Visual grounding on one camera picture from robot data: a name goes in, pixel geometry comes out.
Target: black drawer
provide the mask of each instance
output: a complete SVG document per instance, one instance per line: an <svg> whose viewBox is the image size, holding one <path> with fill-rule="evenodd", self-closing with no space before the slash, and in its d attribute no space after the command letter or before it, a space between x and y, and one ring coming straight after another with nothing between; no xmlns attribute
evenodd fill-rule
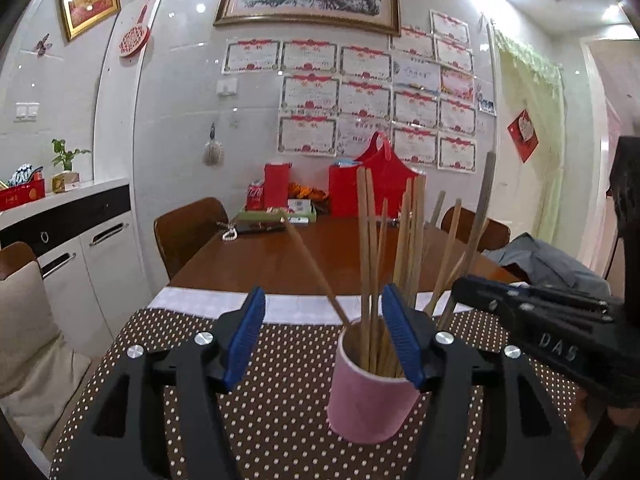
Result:
<svg viewBox="0 0 640 480"><path fill-rule="evenodd" d="M27 243L36 256L131 210L129 186L116 187L43 211L0 231L0 246Z"/></svg>

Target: cabinet handle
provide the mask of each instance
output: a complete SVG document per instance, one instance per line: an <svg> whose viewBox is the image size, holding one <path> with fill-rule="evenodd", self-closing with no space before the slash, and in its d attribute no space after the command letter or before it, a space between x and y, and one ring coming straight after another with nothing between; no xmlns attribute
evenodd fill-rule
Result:
<svg viewBox="0 0 640 480"><path fill-rule="evenodd" d="M54 272L56 272L57 270L61 269L62 267L64 267L66 264L68 264L71 260L73 260L76 257L76 253L73 254L66 254L67 258L66 260L60 262L59 264L57 264L55 267L53 267L53 269L48 270L47 272L45 272L42 275L42 279L45 280L46 278L48 278L50 275L52 275Z"/></svg>
<svg viewBox="0 0 640 480"><path fill-rule="evenodd" d="M129 227L128 223L126 223L126 224L117 224L114 227L108 228L106 231L103 231L100 234L96 235L94 237L94 241L89 243L89 247L93 247L93 246L95 246L97 244L101 244L107 238L111 238L113 235L118 234L120 231L124 231L124 229L126 229L127 227Z"/></svg>

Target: cup rim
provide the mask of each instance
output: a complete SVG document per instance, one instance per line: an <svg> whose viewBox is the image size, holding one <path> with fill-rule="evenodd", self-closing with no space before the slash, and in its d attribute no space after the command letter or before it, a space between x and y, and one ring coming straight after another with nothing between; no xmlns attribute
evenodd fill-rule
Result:
<svg viewBox="0 0 640 480"><path fill-rule="evenodd" d="M356 363L354 363L353 361L351 361L351 359L349 359L347 352L344 351L344 345L342 344L343 340L344 340L344 335L346 334L347 329L346 327L344 329L342 329L342 332L340 332L340 336L338 337L338 352L340 352L341 357L343 358L344 362L347 363L347 366L351 369L351 371L357 373L358 375L361 375L365 378L367 378L368 380L371 381L377 381L379 383L389 383L389 384L403 384L403 383L409 383L409 380L406 377L382 377L376 374L372 374L371 372L367 372L366 370L363 370L362 368L360 368Z"/></svg>

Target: green plant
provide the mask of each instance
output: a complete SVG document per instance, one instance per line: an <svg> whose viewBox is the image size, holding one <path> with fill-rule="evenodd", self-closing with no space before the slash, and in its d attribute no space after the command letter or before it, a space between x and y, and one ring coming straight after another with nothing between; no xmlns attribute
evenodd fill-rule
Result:
<svg viewBox="0 0 640 480"><path fill-rule="evenodd" d="M78 150L77 148L72 152L66 151L65 139L53 139L51 143L53 144L53 152L57 155L57 157L52 160L53 167L55 168L58 164L62 163L65 171L71 171L72 161L77 155L81 155L83 153L91 153L90 150Z"/></svg>

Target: wall switch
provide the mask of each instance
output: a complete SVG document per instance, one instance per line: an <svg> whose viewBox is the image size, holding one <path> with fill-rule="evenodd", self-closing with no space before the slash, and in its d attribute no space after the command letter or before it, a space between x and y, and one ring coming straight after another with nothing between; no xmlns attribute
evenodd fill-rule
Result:
<svg viewBox="0 0 640 480"><path fill-rule="evenodd" d="M224 78L219 80L216 85L216 93L218 95L236 95L238 93L238 79Z"/></svg>
<svg viewBox="0 0 640 480"><path fill-rule="evenodd" d="M27 118L27 103L16 103L15 104L15 119L17 121L23 121Z"/></svg>
<svg viewBox="0 0 640 480"><path fill-rule="evenodd" d="M27 104L27 118L31 121L35 121L38 118L38 109L40 103L28 103Z"/></svg>

